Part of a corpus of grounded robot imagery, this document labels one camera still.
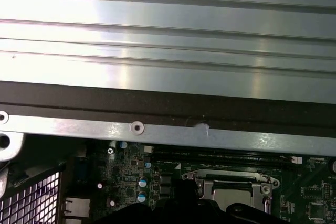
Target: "black plastic part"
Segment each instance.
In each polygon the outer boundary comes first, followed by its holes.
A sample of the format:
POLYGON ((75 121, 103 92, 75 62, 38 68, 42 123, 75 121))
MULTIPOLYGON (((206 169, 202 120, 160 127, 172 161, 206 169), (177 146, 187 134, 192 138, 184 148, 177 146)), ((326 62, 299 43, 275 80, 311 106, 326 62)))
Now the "black plastic part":
POLYGON ((288 224, 287 221, 281 220, 275 216, 241 203, 235 203, 228 206, 226 208, 226 213, 237 219, 244 220, 247 223, 288 224))

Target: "ventilation grille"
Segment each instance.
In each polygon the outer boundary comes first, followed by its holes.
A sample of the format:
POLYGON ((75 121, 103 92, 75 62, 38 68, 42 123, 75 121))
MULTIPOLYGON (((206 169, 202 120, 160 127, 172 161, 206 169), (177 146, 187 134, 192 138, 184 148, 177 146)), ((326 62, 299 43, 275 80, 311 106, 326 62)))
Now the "ventilation grille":
POLYGON ((55 224, 59 173, 0 201, 1 224, 55 224))

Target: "capacitor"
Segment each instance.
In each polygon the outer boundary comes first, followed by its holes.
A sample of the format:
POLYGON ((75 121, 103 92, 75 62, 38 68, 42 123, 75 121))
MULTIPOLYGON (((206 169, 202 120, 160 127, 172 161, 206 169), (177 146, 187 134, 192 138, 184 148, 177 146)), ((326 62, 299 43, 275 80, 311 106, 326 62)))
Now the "capacitor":
POLYGON ((143 203, 146 201, 146 192, 141 191, 138 194, 138 202, 143 203))
POLYGON ((110 201, 110 207, 115 207, 116 206, 116 202, 112 199, 110 201))
POLYGON ((119 198, 115 196, 110 196, 107 198, 107 207, 115 207, 119 203, 119 198))
POLYGON ((104 179, 102 182, 97 184, 98 189, 102 189, 107 185, 107 181, 104 179))
POLYGON ((139 179, 139 186, 142 187, 142 188, 146 187, 147 186, 147 182, 148 182, 148 180, 147 180, 146 177, 141 177, 139 179))
POLYGON ((336 175, 336 157, 332 157, 331 159, 329 159, 328 167, 329 167, 330 173, 332 173, 333 175, 336 175))
POLYGON ((126 149, 127 146, 128 146, 128 143, 125 142, 125 141, 121 141, 121 142, 119 143, 119 146, 120 146, 120 148, 122 148, 122 149, 126 149))

